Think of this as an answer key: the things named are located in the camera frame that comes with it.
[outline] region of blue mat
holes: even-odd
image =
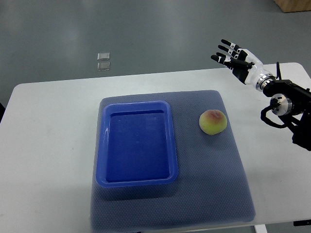
[[[94,233],[125,233],[198,225],[249,222],[255,217],[245,171],[222,98],[217,91],[120,96],[100,104],[96,169],[102,110],[112,103],[164,100],[172,109],[178,160],[177,179],[167,185],[102,188],[93,174],[91,226]],[[219,109],[227,128],[203,133],[199,117]]]

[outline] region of white table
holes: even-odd
[[[276,74],[275,65],[265,68]],[[311,87],[300,64],[281,64],[281,71]],[[0,232],[90,232],[103,98],[209,89],[223,98],[248,178],[256,217],[245,225],[310,219],[311,152],[292,143],[289,129],[262,122],[270,98],[221,68],[18,85],[0,124]]]

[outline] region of robotic hand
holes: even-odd
[[[261,120],[276,128],[288,127],[293,132],[293,143],[311,151],[311,93],[290,80],[282,80],[279,63],[276,64],[276,77],[263,68],[262,62],[250,51],[226,40],[219,45],[229,55],[216,53],[211,59],[232,70],[242,83],[253,85],[265,96],[271,97],[270,105],[261,111]],[[268,111],[277,115],[284,123],[279,125],[266,117]],[[293,117],[302,114],[300,120]]]

